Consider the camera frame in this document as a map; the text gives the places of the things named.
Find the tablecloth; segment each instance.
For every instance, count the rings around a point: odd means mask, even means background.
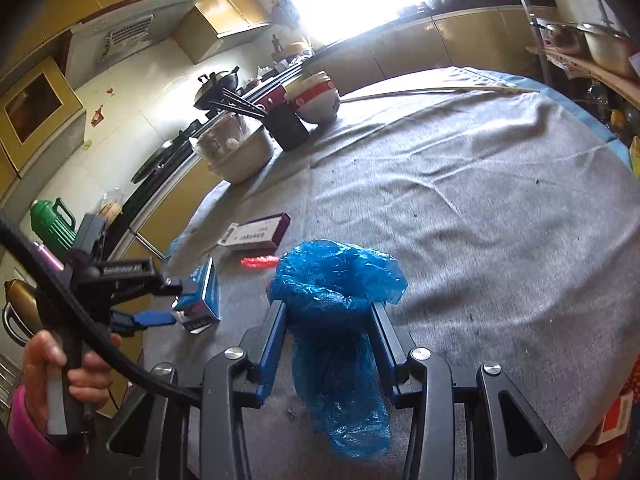
[[[496,84],[457,68],[422,77],[425,86]],[[638,183],[603,140],[542,94],[476,90],[345,103],[337,121],[313,129],[299,149],[276,149],[257,176],[217,186],[167,270],[186,276],[212,254],[222,320],[197,336],[179,325],[149,330],[147,368],[205,363],[262,323],[270,274],[243,269],[242,254],[215,245],[231,222],[278,212],[292,223],[276,254],[312,238],[393,254],[409,287],[387,307],[392,323],[452,365],[499,362],[569,455],[638,355]],[[168,305],[154,300],[155,308]],[[254,478],[399,478],[409,410],[390,409],[388,455],[370,463],[335,456],[296,397],[290,343],[265,406],[244,410]],[[462,451],[464,435],[457,437]],[[463,473],[461,457],[456,476]]]

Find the white bowl with red stripe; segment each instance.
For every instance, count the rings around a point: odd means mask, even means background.
[[[285,99],[298,116],[307,123],[326,124],[335,120],[340,108],[340,94],[324,72],[315,74],[287,92]]]

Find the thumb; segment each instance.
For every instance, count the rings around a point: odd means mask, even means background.
[[[47,427],[47,367],[62,368],[65,353],[50,332],[40,330],[24,348],[24,400],[34,425],[44,432]]]

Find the black utensil holder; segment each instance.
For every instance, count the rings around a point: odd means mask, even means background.
[[[289,108],[288,103],[281,103],[273,107],[262,124],[269,131],[271,137],[276,139],[284,152],[295,150],[309,137],[309,132],[302,124],[296,113]]]

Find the gold kettle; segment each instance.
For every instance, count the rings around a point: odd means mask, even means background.
[[[42,329],[36,304],[36,289],[23,280],[10,280],[4,282],[4,293],[7,304],[2,311],[2,324],[9,337],[20,346],[24,346],[27,344],[27,339],[16,333],[11,322],[27,338],[31,338]]]

